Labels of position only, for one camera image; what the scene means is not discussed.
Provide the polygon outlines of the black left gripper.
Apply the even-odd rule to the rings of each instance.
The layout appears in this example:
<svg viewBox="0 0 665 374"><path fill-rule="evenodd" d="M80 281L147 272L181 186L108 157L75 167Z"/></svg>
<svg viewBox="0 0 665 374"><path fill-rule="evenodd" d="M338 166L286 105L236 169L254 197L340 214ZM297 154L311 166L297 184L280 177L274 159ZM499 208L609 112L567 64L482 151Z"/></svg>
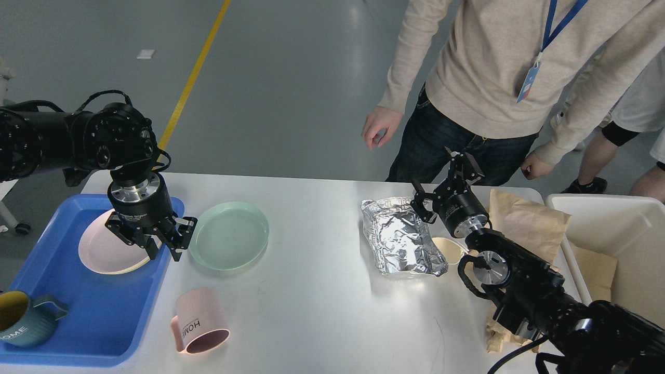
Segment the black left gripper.
<svg viewBox="0 0 665 374"><path fill-rule="evenodd" d="M145 249L150 260L155 260L159 251L152 236L165 244L174 261L180 261L189 248L198 219L193 216L175 216L164 178L155 172L147 172L133 179L120 179L118 172L113 178L107 196L117 218L107 221L105 226L126 245L138 245Z"/></svg>

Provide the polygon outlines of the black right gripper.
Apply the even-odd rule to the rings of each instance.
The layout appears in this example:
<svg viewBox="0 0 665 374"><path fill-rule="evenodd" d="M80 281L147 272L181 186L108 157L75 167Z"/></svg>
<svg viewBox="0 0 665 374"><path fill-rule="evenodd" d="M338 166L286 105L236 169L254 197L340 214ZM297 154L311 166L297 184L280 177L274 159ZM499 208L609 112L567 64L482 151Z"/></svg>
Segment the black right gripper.
<svg viewBox="0 0 665 374"><path fill-rule="evenodd" d="M450 156L446 179L434 193L426 192L418 180L411 179L415 193L409 205L423 222L434 223L439 216L452 237L464 238L489 222L489 213L470 188L485 174L473 155L445 149ZM428 210L425 201L435 202L435 211Z"/></svg>

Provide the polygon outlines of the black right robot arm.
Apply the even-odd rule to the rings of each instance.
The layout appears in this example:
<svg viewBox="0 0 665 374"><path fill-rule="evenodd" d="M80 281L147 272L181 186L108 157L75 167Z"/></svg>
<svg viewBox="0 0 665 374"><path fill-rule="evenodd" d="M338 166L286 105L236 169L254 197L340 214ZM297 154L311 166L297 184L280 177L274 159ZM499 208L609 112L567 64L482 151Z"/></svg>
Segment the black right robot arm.
<svg viewBox="0 0 665 374"><path fill-rule="evenodd" d="M447 178L428 193L411 180L411 206L426 223L441 218L447 231L477 255L466 254L457 272L469 291L496 306L492 319L529 343L491 367L547 341L558 354L537 353L547 373L663 373L663 328L610 301L580 303L564 291L564 277L550 263L492 228L471 184L484 174L472 155L449 151Z"/></svg>

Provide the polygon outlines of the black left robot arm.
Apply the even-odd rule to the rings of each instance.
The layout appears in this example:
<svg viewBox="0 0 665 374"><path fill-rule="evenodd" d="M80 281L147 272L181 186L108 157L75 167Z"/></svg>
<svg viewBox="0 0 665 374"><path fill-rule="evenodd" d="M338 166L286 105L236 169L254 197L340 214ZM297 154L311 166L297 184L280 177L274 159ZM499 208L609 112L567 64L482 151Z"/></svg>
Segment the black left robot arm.
<svg viewBox="0 0 665 374"><path fill-rule="evenodd" d="M106 227L126 245L145 249L154 260L160 245L179 261L197 225L192 216L173 209L161 172L171 156L160 149L152 121L131 103L112 102L93 113L81 104L66 112L48 100L2 107L2 182L34 173L61 170L76 186L91 172L108 170L107 196L113 213Z"/></svg>

